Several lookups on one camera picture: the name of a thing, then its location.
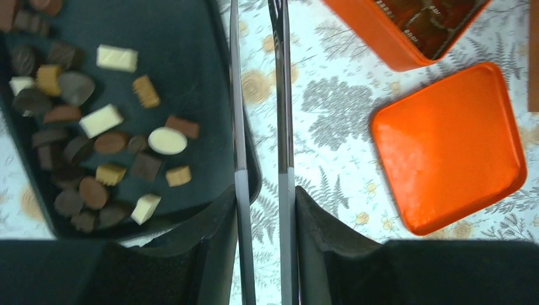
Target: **container lid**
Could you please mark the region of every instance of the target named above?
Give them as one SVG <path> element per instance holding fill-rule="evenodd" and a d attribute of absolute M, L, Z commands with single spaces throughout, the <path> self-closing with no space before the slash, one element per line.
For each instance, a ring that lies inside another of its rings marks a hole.
<path fill-rule="evenodd" d="M 492 63 L 380 110 L 372 133 L 402 220 L 417 235 L 502 200 L 526 180 L 507 87 Z"/>

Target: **orange container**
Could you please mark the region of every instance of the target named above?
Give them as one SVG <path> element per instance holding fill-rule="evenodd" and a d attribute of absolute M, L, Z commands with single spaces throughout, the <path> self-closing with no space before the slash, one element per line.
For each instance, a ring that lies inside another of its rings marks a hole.
<path fill-rule="evenodd" d="M 476 65 L 377 112 L 372 134 L 400 216 L 426 235 L 522 187 L 527 170 L 500 68 Z"/>
<path fill-rule="evenodd" d="M 457 30 L 451 42 L 436 59 L 429 59 L 408 39 L 387 13 L 376 3 L 377 0 L 324 0 L 325 3 L 354 30 L 386 64 L 395 71 L 408 71 L 440 61 L 470 24 L 485 9 L 491 0 L 482 3 L 474 15 Z"/>

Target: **dark baking tray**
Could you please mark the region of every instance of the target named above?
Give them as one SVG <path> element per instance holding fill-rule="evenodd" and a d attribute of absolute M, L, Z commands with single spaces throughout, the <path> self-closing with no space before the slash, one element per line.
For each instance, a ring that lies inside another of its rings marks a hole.
<path fill-rule="evenodd" d="M 31 136 L 41 128 L 42 118 L 23 118 L 10 107 L 13 94 L 8 84 L 12 75 L 9 50 L 28 43 L 46 55 L 53 39 L 14 34 L 0 36 L 0 106 L 54 235 L 125 240 L 163 230 L 203 210 L 234 183 L 229 52 L 215 0 L 66 1 L 58 17 L 43 18 L 51 23 L 51 38 L 86 51 L 81 71 L 96 80 L 97 90 L 82 106 L 83 114 L 114 104 L 125 118 L 115 130 L 131 134 L 149 134 L 163 126 L 169 114 L 199 122 L 201 126 L 200 138 L 190 140 L 184 152 L 163 157 L 164 165 L 154 183 L 132 177 L 128 171 L 124 181 L 111 188 L 112 198 L 133 205 L 147 193 L 162 196 L 149 221 L 139 226 L 127 219 L 114 228 L 81 234 L 68 219 L 54 211 L 53 202 L 59 190 L 50 182 L 50 172 L 40 169 L 37 154 L 31 149 Z M 99 69 L 95 60 L 100 44 L 137 50 L 137 72 Z M 150 76 L 160 94 L 162 104 L 158 108 L 144 109 L 132 91 L 133 81 L 144 74 Z M 78 124 L 69 128 L 74 133 L 83 133 Z M 261 188 L 261 174 L 248 127 L 245 133 L 253 201 Z M 99 164 L 111 161 L 130 168 L 134 158 L 128 152 L 115 156 L 95 153 L 82 167 L 89 175 L 94 175 Z M 180 165 L 191 167 L 192 181 L 185 186 L 168 187 L 165 171 Z"/>

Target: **white chocolate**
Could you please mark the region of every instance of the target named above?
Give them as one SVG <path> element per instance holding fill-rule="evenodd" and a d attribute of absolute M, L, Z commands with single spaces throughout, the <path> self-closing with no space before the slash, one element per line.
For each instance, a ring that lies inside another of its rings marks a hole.
<path fill-rule="evenodd" d="M 150 133 L 148 145 L 159 154 L 179 154 L 187 147 L 187 137 L 176 129 L 160 127 Z"/>
<path fill-rule="evenodd" d="M 97 48 L 97 66 L 102 69 L 135 72 L 139 52 L 104 44 Z"/>
<path fill-rule="evenodd" d="M 34 88 L 36 81 L 28 76 L 16 76 L 10 81 L 14 96 L 17 96 L 23 89 Z"/>
<path fill-rule="evenodd" d="M 161 197 L 153 194 L 140 197 L 135 210 L 131 213 L 131 218 L 139 225 L 145 223 L 155 212 L 159 201 Z"/>
<path fill-rule="evenodd" d="M 123 122 L 123 117 L 118 112 L 116 106 L 108 104 L 83 117 L 79 124 L 88 138 L 91 139 L 112 127 L 120 125 L 121 122 Z"/>

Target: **tablecloth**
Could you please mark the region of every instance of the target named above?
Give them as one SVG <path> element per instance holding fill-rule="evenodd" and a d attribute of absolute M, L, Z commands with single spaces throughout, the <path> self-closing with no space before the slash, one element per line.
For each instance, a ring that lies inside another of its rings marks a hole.
<path fill-rule="evenodd" d="M 289 0 L 296 182 L 354 230 L 418 238 L 399 219 L 369 133 L 373 109 L 474 64 L 503 69 L 528 162 L 525 186 L 423 238 L 539 240 L 539 116 L 526 110 L 529 0 L 493 0 L 439 64 L 390 70 L 321 0 Z M 219 0 L 228 28 L 230 0 Z M 275 58 L 267 0 L 240 0 L 242 85 L 263 173 L 251 210 L 257 303 L 280 304 Z M 52 238 L 0 119 L 0 238 Z M 139 238 L 127 245 L 144 244 Z M 238 255 L 231 304 L 241 304 Z"/>

